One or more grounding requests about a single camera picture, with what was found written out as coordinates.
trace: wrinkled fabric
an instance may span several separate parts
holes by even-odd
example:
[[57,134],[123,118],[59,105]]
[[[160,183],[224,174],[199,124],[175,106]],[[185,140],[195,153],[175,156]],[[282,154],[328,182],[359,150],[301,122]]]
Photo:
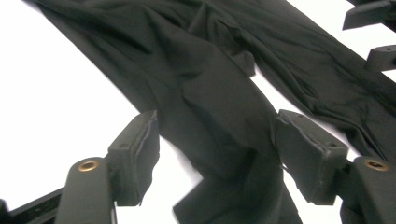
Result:
[[256,63],[305,113],[394,163],[395,84],[283,0],[34,0],[204,181],[180,223],[299,223]]

